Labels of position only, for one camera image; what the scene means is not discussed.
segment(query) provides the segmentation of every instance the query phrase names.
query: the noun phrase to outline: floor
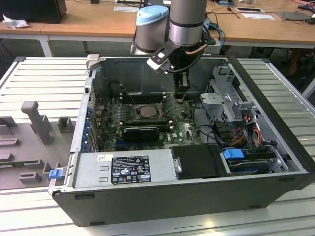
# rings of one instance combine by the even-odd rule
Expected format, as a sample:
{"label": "floor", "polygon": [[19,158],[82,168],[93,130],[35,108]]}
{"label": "floor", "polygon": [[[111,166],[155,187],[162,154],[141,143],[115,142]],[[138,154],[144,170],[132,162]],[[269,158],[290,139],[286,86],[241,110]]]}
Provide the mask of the floor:
{"label": "floor", "polygon": [[[19,39],[4,39],[2,40],[5,47],[14,56],[26,57],[43,57],[44,53],[41,46],[36,40],[19,40]],[[56,57],[84,57],[88,55],[83,50],[83,43],[80,41],[51,41],[52,51]],[[129,55],[130,43],[124,42],[88,42],[89,54],[100,54],[102,56],[127,56]],[[0,45],[0,78],[6,72],[13,62],[13,57]],[[252,47],[233,46],[227,51],[227,55],[234,55],[238,58],[248,58],[251,54]],[[260,54],[252,54],[253,57],[260,58]],[[288,72],[288,60],[285,50],[275,49],[270,61],[281,71],[284,75]],[[304,75],[309,75],[314,70],[315,64],[311,63],[304,65],[300,69],[299,79]]]}

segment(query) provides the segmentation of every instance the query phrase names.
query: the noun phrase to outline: black cover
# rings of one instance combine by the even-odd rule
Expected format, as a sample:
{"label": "black cover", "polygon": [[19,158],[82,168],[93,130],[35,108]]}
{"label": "black cover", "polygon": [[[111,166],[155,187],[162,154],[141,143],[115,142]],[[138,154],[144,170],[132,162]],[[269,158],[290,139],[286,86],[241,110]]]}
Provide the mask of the black cover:
{"label": "black cover", "polygon": [[179,159],[182,167],[178,179],[225,177],[218,149],[215,145],[171,147],[173,158]]}
{"label": "black cover", "polygon": [[2,14],[15,20],[58,24],[67,8],[64,0],[1,0]]}

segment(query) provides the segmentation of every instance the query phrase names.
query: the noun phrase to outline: blue pci clip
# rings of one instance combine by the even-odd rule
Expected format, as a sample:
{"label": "blue pci clip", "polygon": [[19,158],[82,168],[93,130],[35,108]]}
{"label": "blue pci clip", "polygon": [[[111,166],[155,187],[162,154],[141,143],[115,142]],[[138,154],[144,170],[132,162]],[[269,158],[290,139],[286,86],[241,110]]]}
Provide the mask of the blue pci clip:
{"label": "blue pci clip", "polygon": [[244,154],[240,149],[227,149],[223,152],[226,159],[242,159]]}

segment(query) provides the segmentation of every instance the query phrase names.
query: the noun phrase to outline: phone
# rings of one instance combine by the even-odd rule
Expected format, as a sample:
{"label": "phone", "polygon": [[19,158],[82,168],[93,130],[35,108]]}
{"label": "phone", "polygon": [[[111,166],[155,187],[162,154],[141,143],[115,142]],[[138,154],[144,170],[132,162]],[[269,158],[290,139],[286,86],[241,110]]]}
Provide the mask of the phone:
{"label": "phone", "polygon": [[243,12],[265,12],[260,8],[235,7],[235,9]]}

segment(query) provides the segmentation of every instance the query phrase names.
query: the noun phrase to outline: black label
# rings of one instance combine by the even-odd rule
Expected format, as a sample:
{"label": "black label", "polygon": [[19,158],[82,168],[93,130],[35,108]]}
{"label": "black label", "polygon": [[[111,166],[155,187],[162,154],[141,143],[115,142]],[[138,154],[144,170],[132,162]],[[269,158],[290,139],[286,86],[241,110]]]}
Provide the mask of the black label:
{"label": "black label", "polygon": [[148,156],[112,158],[112,184],[151,182]]}

